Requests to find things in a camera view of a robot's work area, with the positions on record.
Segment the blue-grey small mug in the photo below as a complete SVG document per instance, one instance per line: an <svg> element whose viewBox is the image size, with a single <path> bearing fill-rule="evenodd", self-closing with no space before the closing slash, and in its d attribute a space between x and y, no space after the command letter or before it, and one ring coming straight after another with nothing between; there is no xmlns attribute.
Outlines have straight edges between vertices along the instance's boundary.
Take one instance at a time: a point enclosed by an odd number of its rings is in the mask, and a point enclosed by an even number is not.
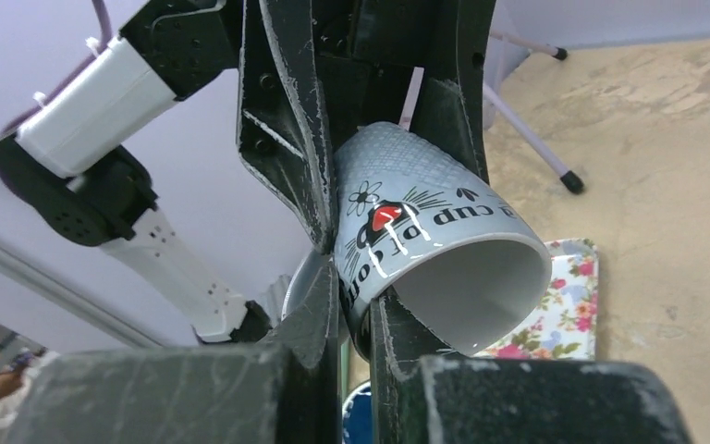
<svg viewBox="0 0 710 444"><path fill-rule="evenodd" d="M545 244L502 197L440 148L390 122L335 156L333 252L362 356L374 299L399 301L451 349L474 355L518 326L549 286Z"/></svg>

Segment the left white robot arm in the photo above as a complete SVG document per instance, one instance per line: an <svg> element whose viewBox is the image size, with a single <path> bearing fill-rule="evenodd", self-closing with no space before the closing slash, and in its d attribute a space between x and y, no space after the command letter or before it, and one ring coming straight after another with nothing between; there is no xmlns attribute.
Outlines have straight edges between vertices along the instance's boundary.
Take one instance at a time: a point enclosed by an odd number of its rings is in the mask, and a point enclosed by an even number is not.
<svg viewBox="0 0 710 444"><path fill-rule="evenodd" d="M0 179L59 235L106 249L190 321L203 343L256 341L267 318L178 240L124 141L228 69L239 71L239 156L330 253L349 212L334 157L356 131L398 122L482 179L491 1L149 1L47 105L0 139Z"/></svg>

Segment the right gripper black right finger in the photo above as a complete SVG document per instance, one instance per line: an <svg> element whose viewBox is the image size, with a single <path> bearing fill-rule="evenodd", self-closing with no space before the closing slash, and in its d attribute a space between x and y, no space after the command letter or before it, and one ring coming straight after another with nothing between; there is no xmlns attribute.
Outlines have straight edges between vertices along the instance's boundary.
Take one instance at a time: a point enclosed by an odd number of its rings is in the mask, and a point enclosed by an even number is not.
<svg viewBox="0 0 710 444"><path fill-rule="evenodd" d="M633 363L471 358L387 292L370 305L378 443L689 443L662 380Z"/></svg>

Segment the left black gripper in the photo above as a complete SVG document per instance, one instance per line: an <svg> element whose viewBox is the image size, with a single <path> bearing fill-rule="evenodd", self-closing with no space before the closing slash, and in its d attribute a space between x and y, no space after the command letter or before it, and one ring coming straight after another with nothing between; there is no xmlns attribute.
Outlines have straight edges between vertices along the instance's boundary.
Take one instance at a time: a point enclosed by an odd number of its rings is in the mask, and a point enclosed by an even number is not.
<svg viewBox="0 0 710 444"><path fill-rule="evenodd" d="M482 88L495 5L244 3L239 157L294 213L317 252L330 252L336 235L329 131L399 123L416 68L423 77L410 131L489 180Z"/></svg>

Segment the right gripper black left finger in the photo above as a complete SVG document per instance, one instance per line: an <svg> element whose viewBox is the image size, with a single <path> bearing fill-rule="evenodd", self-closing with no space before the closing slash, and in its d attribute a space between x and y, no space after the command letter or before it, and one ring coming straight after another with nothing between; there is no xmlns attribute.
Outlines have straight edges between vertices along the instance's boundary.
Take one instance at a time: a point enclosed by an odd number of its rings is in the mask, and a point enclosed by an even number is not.
<svg viewBox="0 0 710 444"><path fill-rule="evenodd" d="M256 343L67 354L45 367L10 443L337 443L338 278L311 255L294 308Z"/></svg>

